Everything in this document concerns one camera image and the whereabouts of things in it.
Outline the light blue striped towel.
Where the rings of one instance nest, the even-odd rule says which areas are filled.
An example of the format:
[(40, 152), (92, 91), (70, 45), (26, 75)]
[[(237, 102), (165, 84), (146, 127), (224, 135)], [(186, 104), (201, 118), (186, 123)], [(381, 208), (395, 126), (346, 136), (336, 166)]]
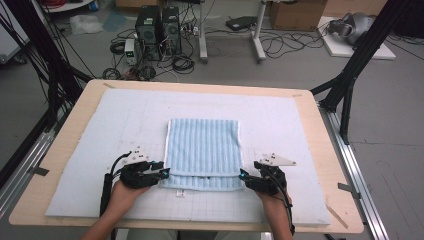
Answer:
[(163, 188), (230, 192), (243, 188), (243, 156), (237, 120), (183, 119), (168, 122)]

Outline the white power supply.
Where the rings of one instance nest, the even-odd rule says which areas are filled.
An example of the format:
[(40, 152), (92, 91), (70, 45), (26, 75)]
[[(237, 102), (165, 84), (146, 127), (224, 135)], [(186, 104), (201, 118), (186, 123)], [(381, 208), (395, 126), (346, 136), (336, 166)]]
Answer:
[(125, 54), (127, 63), (130, 66), (134, 66), (137, 62), (134, 39), (125, 40), (124, 54)]

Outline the aluminium rail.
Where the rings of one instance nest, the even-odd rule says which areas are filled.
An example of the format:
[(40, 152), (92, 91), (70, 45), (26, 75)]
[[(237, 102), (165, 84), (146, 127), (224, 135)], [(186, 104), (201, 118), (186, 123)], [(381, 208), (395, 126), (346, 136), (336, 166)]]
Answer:
[(330, 136), (334, 139), (335, 149), (340, 154), (342, 169), (347, 174), (349, 189), (353, 198), (359, 204), (359, 212), (363, 225), (373, 240), (390, 240), (380, 214), (374, 204), (367, 183), (363, 177), (352, 146), (343, 140), (340, 134), (341, 120), (336, 113), (328, 112), (323, 107), (319, 111)]
[(28, 170), (36, 166), (42, 167), (41, 163), (54, 139), (54, 133), (42, 132), (35, 142), (30, 144), (30, 148), (24, 154), (22, 162), (18, 164), (5, 185), (0, 189), (0, 219), (5, 217), (12, 203), (35, 175), (29, 173)]

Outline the person's left hand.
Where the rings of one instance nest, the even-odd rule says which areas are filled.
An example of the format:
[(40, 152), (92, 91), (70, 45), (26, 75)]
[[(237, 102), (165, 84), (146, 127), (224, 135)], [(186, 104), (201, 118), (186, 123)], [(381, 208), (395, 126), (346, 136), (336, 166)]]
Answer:
[(149, 187), (129, 188), (121, 181), (117, 181), (113, 186), (111, 198), (104, 215), (120, 219), (132, 208), (137, 198), (148, 190)]

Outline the wooden stick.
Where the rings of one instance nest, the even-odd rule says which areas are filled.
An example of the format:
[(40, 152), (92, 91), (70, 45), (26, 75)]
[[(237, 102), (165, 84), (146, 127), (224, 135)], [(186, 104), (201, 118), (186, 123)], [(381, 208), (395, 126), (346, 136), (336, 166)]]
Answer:
[(331, 214), (331, 216), (334, 218), (334, 226), (338, 226), (341, 229), (349, 228), (349, 225), (346, 220), (347, 212), (342, 207), (327, 201), (326, 208)]

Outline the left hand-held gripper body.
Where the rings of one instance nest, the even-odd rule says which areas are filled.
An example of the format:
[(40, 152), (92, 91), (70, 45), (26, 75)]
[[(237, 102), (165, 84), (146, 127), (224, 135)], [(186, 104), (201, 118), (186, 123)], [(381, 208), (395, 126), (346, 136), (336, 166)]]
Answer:
[(156, 174), (160, 169), (151, 169), (149, 156), (140, 147), (131, 151), (123, 160), (120, 180), (129, 188), (140, 189), (158, 184)]

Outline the black computer tower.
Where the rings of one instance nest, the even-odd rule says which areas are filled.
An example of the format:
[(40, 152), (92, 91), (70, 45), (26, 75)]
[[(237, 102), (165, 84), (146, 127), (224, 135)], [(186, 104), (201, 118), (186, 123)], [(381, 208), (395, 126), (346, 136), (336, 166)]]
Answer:
[(141, 6), (135, 29), (142, 56), (147, 60), (157, 61), (160, 59), (158, 46), (162, 37), (160, 27), (160, 8), (157, 5)]
[(179, 55), (182, 52), (179, 8), (176, 6), (165, 7), (162, 11), (162, 23), (166, 51), (169, 54)]

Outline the white desk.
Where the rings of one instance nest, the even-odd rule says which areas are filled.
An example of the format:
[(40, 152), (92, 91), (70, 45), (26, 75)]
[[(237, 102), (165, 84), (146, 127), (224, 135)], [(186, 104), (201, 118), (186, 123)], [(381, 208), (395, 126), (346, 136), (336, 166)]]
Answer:
[[(204, 5), (206, 0), (199, 0), (200, 1), (200, 23), (199, 23), (199, 55), (200, 60), (202, 63), (207, 64), (208, 63), (208, 52), (207, 52), (207, 44), (206, 44), (206, 36), (205, 36), (205, 28), (204, 28), (204, 22), (206, 20), (206, 14), (204, 13)], [(262, 46), (262, 43), (260, 41), (260, 33), (261, 33), (261, 27), (265, 15), (267, 0), (260, 0), (259, 2), (259, 10), (257, 14), (257, 23), (255, 30), (251, 32), (251, 39), (252, 43), (254, 45), (254, 48), (257, 53), (257, 63), (261, 63), (266, 59), (266, 55)]]

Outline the black flat device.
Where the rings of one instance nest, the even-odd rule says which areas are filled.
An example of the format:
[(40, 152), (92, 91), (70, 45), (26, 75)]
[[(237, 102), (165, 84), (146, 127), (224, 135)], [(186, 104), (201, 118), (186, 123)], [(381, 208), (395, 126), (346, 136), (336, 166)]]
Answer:
[(232, 31), (240, 31), (254, 26), (256, 22), (257, 18), (254, 16), (242, 16), (228, 20), (226, 26)]

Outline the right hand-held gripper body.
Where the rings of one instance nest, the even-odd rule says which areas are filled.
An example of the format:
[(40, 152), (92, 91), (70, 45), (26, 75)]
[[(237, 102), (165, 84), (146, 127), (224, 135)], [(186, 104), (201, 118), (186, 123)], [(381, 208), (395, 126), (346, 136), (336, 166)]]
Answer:
[(261, 178), (258, 183), (258, 191), (269, 195), (275, 195), (280, 189), (287, 187), (285, 173), (282, 166), (295, 166), (296, 162), (285, 157), (272, 154), (263, 154), (258, 162), (266, 165), (264, 169), (258, 170)]

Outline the white foam mat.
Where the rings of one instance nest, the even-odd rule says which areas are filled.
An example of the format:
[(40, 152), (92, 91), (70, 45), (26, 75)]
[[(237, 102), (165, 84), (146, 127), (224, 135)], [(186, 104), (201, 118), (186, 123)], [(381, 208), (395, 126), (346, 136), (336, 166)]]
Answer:
[[(121, 168), (140, 147), (153, 161), (165, 164), (168, 122), (174, 118), (237, 120), (243, 166), (275, 153), (296, 162), (283, 171), (299, 226), (325, 226), (330, 219), (307, 143), (299, 108), (292, 97), (208, 94), (156, 90), (107, 90), (86, 126), (61, 175), (46, 210), (55, 217), (96, 217), (105, 173)], [(137, 201), (128, 218), (196, 222), (261, 223), (256, 194), (152, 187)]]

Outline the black tape strip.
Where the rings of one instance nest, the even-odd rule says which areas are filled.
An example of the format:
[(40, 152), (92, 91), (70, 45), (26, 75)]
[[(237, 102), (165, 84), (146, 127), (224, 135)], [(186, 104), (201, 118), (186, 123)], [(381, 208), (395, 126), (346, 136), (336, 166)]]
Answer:
[(49, 173), (49, 170), (42, 168), (40, 166), (36, 166), (36, 167), (30, 168), (28, 172), (35, 175), (46, 176)]
[(349, 192), (352, 195), (353, 199), (360, 199), (361, 198), (361, 193), (356, 191), (355, 188), (350, 186), (350, 185), (347, 185), (347, 184), (344, 184), (344, 183), (338, 183), (337, 187), (340, 190)]

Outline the clear plastic bag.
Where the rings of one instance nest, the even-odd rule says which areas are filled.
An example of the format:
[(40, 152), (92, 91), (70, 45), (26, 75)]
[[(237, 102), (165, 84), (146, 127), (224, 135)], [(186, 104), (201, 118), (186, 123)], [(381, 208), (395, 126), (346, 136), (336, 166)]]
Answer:
[(94, 34), (103, 30), (103, 25), (96, 16), (76, 15), (70, 18), (73, 35)]

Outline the wooden table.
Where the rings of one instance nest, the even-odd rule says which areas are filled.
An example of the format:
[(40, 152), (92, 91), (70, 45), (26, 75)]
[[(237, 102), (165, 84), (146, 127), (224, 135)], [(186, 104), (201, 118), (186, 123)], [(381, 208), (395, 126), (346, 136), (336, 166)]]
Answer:
[[(133, 82), (95, 80), (90, 82), (47, 152), (41, 166), (48, 169), (46, 176), (34, 175), (10, 215), (14, 225), (45, 226), (87, 226), (96, 217), (55, 217), (46, 213), (57, 190), (61, 175), (73, 154), (88, 122), (97, 109), (103, 94), (109, 89), (156, 90), (208, 94), (232, 94), (272, 97), (292, 97), (302, 119), (303, 128), (315, 170), (325, 200), (342, 207), (346, 212), (348, 229), (334, 226), (334, 218), (328, 212), (330, 222), (325, 226), (299, 226), (300, 232), (359, 233), (363, 226), (351, 195), (337, 187), (344, 183), (344, 175), (338, 163), (335, 150), (316, 106), (312, 94), (306, 90), (236, 87), (218, 85), (197, 85), (181, 83)], [(238, 222), (196, 222), (182, 220), (137, 220), (125, 217), (128, 227), (183, 228), (213, 230), (266, 229), (265, 219), (261, 223)]]

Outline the person's right hand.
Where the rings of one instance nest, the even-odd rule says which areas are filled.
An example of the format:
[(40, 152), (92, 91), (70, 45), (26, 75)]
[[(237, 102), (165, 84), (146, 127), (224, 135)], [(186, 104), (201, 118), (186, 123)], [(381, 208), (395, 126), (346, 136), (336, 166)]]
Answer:
[(262, 202), (265, 216), (267, 218), (287, 216), (285, 205), (282, 201), (282, 194), (267, 195), (257, 192), (257, 196)]

